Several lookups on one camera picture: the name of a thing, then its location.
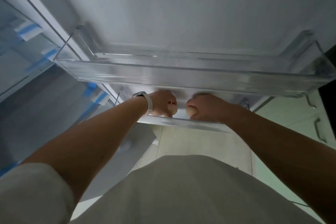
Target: smartwatch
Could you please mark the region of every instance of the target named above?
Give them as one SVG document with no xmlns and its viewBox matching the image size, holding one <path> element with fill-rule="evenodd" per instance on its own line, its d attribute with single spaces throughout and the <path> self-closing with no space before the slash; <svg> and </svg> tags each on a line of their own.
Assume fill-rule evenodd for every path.
<svg viewBox="0 0 336 224">
<path fill-rule="evenodd" d="M 153 111 L 153 102 L 152 102 L 151 98 L 148 96 L 148 94 L 145 91 L 140 91 L 138 93 L 133 94 L 132 98 L 139 97 L 139 96 L 144 96 L 145 99 L 147 99 L 148 110 L 147 110 L 147 112 L 144 115 L 144 116 L 147 116 L 147 115 L 149 115 Z"/>
</svg>

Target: white shirt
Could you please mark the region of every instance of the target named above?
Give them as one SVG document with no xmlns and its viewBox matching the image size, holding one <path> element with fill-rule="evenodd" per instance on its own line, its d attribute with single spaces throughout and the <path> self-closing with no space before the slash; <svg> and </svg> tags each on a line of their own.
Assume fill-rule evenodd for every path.
<svg viewBox="0 0 336 224">
<path fill-rule="evenodd" d="M 0 223 L 68 223 L 75 208 L 61 176 L 42 163 L 0 178 Z M 319 223 L 254 177 L 216 159 L 165 156 L 131 172 L 72 224 Z"/>
</svg>

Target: person's left hand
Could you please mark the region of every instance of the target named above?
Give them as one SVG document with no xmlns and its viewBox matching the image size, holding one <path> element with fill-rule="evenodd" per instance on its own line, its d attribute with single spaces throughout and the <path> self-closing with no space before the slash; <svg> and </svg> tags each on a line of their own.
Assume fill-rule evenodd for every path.
<svg viewBox="0 0 336 224">
<path fill-rule="evenodd" d="M 159 90 L 148 94 L 148 96 L 153 102 L 153 111 L 151 115 L 163 115 L 170 118 L 173 117 L 172 112 L 168 109 L 168 104 L 170 103 L 176 105 L 177 102 L 175 96 L 171 93 L 170 90 Z"/>
</svg>

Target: cabinet handle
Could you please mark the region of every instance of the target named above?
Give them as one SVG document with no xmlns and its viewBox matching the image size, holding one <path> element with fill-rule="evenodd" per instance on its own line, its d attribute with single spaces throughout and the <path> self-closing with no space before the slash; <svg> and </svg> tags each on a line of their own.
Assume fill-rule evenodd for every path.
<svg viewBox="0 0 336 224">
<path fill-rule="evenodd" d="M 316 106 L 313 105 L 313 104 L 310 102 L 310 99 L 309 99 L 309 96 L 308 96 L 308 95 L 306 95 L 306 100 L 307 100 L 307 103 L 308 103 L 308 105 L 309 105 L 310 107 L 313 107 L 314 109 L 316 109 Z"/>
<path fill-rule="evenodd" d="M 317 118 L 316 120 L 314 120 L 314 127 L 315 127 L 315 131 L 316 131 L 316 135 L 317 135 L 317 138 L 322 141 L 323 143 L 327 143 L 327 141 L 321 137 L 321 134 L 319 132 L 319 128 L 317 126 L 317 123 L 319 123 L 321 120 L 320 118 Z"/>
</svg>

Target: brown egg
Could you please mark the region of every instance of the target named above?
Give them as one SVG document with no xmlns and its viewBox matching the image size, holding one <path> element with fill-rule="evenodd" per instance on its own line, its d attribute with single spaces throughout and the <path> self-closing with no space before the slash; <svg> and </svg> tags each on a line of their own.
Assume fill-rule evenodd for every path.
<svg viewBox="0 0 336 224">
<path fill-rule="evenodd" d="M 171 111 L 172 115 L 175 115 L 177 113 L 177 105 L 168 104 L 168 110 Z"/>
<path fill-rule="evenodd" d="M 185 109 L 185 113 L 191 117 L 195 114 L 198 114 L 198 109 L 194 106 L 187 106 L 187 108 Z"/>
</svg>

